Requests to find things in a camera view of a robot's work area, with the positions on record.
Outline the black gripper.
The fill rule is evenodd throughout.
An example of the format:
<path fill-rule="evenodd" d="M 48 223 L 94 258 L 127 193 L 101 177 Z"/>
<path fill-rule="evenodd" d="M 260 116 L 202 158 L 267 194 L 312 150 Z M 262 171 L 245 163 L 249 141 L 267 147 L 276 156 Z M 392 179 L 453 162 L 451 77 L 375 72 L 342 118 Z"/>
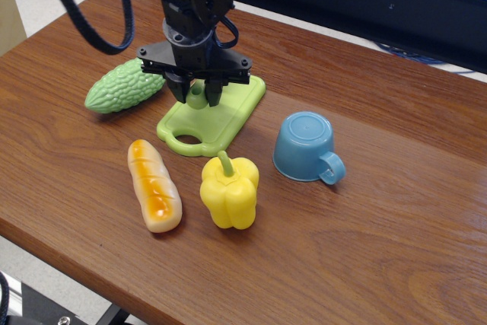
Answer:
<path fill-rule="evenodd" d="M 194 79 L 205 80 L 205 98 L 210 107 L 220 103 L 229 83 L 250 82 L 252 61 L 237 51 L 218 46 L 209 34 L 191 40 L 176 33 L 165 41 L 142 46 L 137 51 L 142 71 L 162 75 L 177 101 L 185 104 Z"/>

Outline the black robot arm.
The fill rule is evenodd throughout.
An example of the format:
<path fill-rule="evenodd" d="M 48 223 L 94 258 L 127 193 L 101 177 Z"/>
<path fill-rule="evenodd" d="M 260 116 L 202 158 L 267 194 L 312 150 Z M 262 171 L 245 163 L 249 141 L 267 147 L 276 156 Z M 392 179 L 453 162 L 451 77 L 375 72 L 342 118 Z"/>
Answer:
<path fill-rule="evenodd" d="M 186 102 L 195 79 L 205 83 L 209 106 L 230 83 L 248 84 L 252 62 L 234 50 L 239 31 L 228 18 L 234 0 L 161 0 L 166 40 L 138 50 L 142 71 L 164 77 L 173 96 Z"/>

